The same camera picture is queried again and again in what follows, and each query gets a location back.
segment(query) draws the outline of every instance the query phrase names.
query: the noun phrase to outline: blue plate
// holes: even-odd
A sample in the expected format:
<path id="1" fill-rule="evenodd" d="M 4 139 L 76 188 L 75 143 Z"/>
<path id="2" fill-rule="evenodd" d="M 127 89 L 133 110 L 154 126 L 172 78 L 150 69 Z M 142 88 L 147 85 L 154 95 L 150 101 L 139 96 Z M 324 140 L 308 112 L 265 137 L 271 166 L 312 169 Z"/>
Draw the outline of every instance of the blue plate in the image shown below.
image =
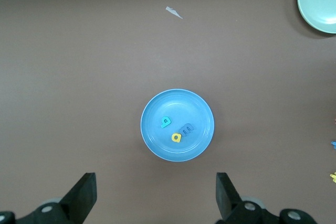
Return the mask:
<path id="1" fill-rule="evenodd" d="M 336 0 L 298 0 L 298 6 L 309 25 L 336 34 Z"/>
<path id="2" fill-rule="evenodd" d="M 149 101 L 140 127 L 146 145 L 155 155 L 182 162 L 197 157 L 208 147 L 215 122 L 210 107 L 199 95 L 171 89 Z M 172 135 L 179 132 L 181 141 L 173 141 Z"/>

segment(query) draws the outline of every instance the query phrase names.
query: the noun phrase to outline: silver bolt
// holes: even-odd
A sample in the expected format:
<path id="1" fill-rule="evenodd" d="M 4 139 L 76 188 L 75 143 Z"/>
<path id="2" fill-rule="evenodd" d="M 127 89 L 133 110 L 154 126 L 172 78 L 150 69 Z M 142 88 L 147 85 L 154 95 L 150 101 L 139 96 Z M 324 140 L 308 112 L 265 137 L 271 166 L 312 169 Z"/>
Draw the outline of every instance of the silver bolt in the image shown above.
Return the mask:
<path id="1" fill-rule="evenodd" d="M 246 208 L 247 210 L 250 210 L 250 211 L 254 211 L 254 210 L 256 210 L 255 205 L 253 205 L 253 204 L 250 203 L 250 202 L 245 203 L 244 206 L 245 206 L 245 208 Z"/>
<path id="2" fill-rule="evenodd" d="M 52 210 L 52 206 L 47 206 L 47 207 L 42 208 L 41 212 L 49 212 L 51 210 Z"/>
<path id="3" fill-rule="evenodd" d="M 292 218 L 293 220 L 301 220 L 300 215 L 297 212 L 290 211 L 288 212 L 289 218 Z"/>

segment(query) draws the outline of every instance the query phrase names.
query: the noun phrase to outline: white torn paper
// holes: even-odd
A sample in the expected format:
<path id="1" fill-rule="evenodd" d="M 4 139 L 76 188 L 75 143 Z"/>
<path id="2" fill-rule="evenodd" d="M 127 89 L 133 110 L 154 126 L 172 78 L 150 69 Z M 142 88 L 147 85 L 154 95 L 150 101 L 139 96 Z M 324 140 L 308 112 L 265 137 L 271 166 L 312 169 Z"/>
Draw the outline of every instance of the white torn paper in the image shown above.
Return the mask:
<path id="1" fill-rule="evenodd" d="M 175 16 L 177 16 L 177 17 L 183 19 L 183 18 L 177 13 L 177 11 L 175 11 L 173 8 L 170 8 L 169 6 L 167 6 L 167 7 L 166 7 L 166 10 L 167 10 L 168 12 L 174 14 Z"/>

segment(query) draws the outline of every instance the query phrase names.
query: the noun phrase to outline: plate rim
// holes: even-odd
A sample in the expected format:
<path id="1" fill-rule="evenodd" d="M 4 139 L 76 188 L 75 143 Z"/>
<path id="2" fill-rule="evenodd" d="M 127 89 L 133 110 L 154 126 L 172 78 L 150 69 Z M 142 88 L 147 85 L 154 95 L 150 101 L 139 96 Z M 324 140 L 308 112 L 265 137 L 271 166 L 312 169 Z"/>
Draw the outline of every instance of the plate rim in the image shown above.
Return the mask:
<path id="1" fill-rule="evenodd" d="M 145 140 L 145 137 L 144 137 L 144 135 L 143 135 L 143 131 L 142 131 L 142 121 L 143 121 L 143 115 L 144 115 L 144 113 L 145 113 L 147 107 L 150 105 L 150 103 L 151 103 L 156 97 L 162 95 L 163 93 L 167 93 L 167 92 L 170 92 L 170 91 L 184 91 L 184 92 L 191 93 L 192 95 L 197 96 L 197 97 L 200 98 L 200 99 L 204 102 L 204 104 L 209 108 L 209 111 L 210 111 L 211 116 L 212 116 L 212 117 L 211 117 L 211 119 L 212 119 L 211 121 L 213 122 L 212 137 L 210 138 L 210 140 L 209 140 L 209 142 L 207 143 L 207 145 L 205 146 L 205 148 L 204 148 L 200 153 L 198 153 L 196 156 L 193 156 L 193 157 L 191 157 L 191 158 L 187 158 L 187 159 L 183 159 L 183 160 L 172 160 L 172 159 L 164 158 L 164 157 L 158 155 L 157 153 L 155 153 L 155 152 L 148 146 L 148 144 L 147 144 L 147 142 L 146 142 L 146 140 Z M 163 160 L 166 160 L 166 161 L 170 161 L 170 162 L 185 162 L 185 161 L 189 161 L 189 160 L 192 160 L 192 159 L 194 159 L 194 158 L 200 156 L 200 155 L 201 155 L 201 154 L 208 148 L 208 146 L 210 145 L 210 143 L 211 143 L 211 141 L 212 141 L 212 138 L 213 138 L 213 136 L 214 136 L 214 132 L 215 132 L 215 118 L 214 118 L 214 114 L 213 114 L 213 112 L 212 112 L 212 110 L 211 110 L 209 104 L 208 104 L 208 103 L 207 103 L 207 102 L 206 102 L 200 95 L 196 94 L 196 93 L 193 92 L 193 91 L 186 90 L 186 89 L 167 89 L 167 90 L 164 90 L 164 91 L 162 91 L 162 92 L 156 94 L 156 95 L 155 95 L 154 97 L 152 97 L 152 99 L 146 104 L 146 106 L 145 106 L 145 108 L 143 109 L 142 114 L 141 114 L 140 131 L 141 131 L 142 139 L 143 139 L 143 141 L 145 142 L 147 148 L 148 148 L 152 153 L 154 153 L 157 157 L 159 157 L 159 158 L 161 158 L 161 159 L 163 159 Z"/>
<path id="2" fill-rule="evenodd" d="M 301 16 L 304 18 L 304 20 L 305 20 L 311 27 L 315 28 L 316 30 L 322 31 L 322 32 L 324 32 L 324 33 L 327 33 L 327 34 L 336 34 L 336 29 L 335 29 L 335 31 L 329 31 L 329 30 L 325 30 L 324 28 L 319 28 L 319 27 L 317 27 L 316 25 L 314 25 L 314 23 L 312 23 L 312 22 L 306 17 L 304 11 L 302 10 L 300 0 L 297 0 L 297 3 L 298 3 L 298 7 L 299 7 L 299 11 L 300 11 Z"/>

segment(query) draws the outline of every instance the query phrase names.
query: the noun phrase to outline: gray tabletop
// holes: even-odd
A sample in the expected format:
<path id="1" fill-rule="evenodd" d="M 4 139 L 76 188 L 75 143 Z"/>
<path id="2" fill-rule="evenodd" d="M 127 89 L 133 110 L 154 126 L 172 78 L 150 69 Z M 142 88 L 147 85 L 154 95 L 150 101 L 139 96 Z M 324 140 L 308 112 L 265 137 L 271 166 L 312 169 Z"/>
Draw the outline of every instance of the gray tabletop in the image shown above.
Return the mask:
<path id="1" fill-rule="evenodd" d="M 0 6 L 1 210 L 22 217 L 96 172 L 85 223 L 215 223 L 215 175 L 227 172 L 273 214 L 334 224 L 336 38 L 307 25 L 296 0 Z M 156 157 L 139 127 L 171 88 L 203 97 L 216 123 L 184 163 Z"/>

